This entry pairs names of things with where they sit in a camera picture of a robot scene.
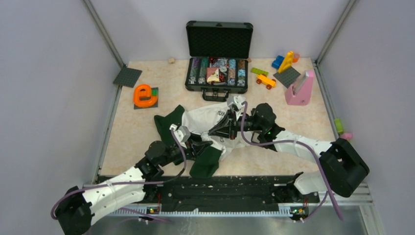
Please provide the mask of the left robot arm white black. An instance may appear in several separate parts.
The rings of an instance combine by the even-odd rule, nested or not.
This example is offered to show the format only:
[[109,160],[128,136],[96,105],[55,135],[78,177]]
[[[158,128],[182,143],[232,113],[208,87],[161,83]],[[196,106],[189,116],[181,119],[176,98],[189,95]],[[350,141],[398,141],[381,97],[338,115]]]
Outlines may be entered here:
[[90,187],[72,187],[55,203],[50,215],[64,234],[82,235],[101,218],[134,202],[152,202],[157,196],[154,186],[170,183],[160,180],[162,167],[170,163],[187,163],[187,159],[221,155],[219,145],[187,131],[172,131],[173,143],[154,141],[144,157],[125,172]]

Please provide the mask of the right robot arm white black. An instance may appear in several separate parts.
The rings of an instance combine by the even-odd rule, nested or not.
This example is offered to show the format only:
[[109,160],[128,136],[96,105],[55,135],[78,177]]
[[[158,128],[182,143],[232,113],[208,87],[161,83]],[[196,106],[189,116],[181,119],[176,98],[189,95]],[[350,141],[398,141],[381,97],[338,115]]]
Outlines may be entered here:
[[241,107],[231,105],[208,135],[230,140],[240,136],[247,144],[315,162],[317,172],[294,176],[287,188],[290,200],[299,202],[309,193],[324,190],[350,197],[368,176],[368,165],[348,140],[319,141],[294,134],[275,123],[277,117],[268,103],[257,105],[250,115],[246,105],[245,101]]

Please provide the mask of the white and green garment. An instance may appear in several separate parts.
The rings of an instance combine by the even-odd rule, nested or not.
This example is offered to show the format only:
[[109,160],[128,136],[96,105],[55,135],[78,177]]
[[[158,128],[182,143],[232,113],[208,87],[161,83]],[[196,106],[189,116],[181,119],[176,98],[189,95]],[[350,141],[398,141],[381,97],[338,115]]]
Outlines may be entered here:
[[[192,133],[208,132],[214,127],[229,110],[227,103],[218,103],[187,111],[183,106],[178,105],[166,116],[154,116],[154,123],[161,141],[166,145],[175,144],[170,133],[170,125],[186,126]],[[190,169],[190,176],[193,178],[210,178],[219,168],[219,162],[226,158],[234,149],[249,146],[241,136],[234,140],[228,138],[207,136],[207,140],[213,144],[200,155]]]

